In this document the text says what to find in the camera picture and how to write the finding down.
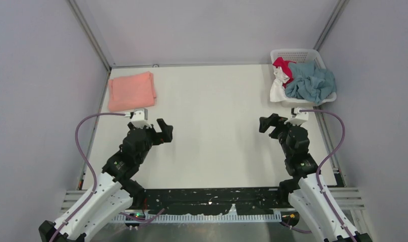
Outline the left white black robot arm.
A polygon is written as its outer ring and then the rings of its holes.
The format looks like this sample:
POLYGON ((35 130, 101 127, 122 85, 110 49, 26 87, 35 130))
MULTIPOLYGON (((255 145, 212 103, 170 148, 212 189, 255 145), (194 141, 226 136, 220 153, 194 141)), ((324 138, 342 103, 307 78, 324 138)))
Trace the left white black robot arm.
POLYGON ((107 160, 92 187, 54 222, 46 220, 40 225, 42 241, 91 241, 121 212, 144 204, 145 190, 132 176, 152 147, 173 139, 173 126, 161 118, 156 121, 160 132, 145 119, 129 122, 119 150, 107 160))

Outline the blue grey t shirt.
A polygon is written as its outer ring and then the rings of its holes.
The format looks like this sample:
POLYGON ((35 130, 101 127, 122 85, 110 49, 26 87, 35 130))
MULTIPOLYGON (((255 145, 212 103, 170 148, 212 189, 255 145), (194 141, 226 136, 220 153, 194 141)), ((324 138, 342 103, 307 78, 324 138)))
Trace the blue grey t shirt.
POLYGON ((288 98, 303 99, 321 104, 337 91, 332 71, 321 69, 315 63, 289 63, 293 80, 285 87, 288 98))

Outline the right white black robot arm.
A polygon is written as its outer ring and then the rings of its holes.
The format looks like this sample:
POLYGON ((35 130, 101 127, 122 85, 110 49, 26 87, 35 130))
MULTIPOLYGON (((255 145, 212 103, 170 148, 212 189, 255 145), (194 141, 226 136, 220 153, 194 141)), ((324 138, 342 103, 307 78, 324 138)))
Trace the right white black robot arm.
POLYGON ((260 133, 274 128, 269 137, 279 142, 291 176, 279 184, 279 203, 295 208, 318 241, 371 241, 343 213, 321 175, 322 165, 311 156, 308 131, 302 127, 308 116, 307 110, 296 108, 291 118, 275 113, 259 118, 260 133))

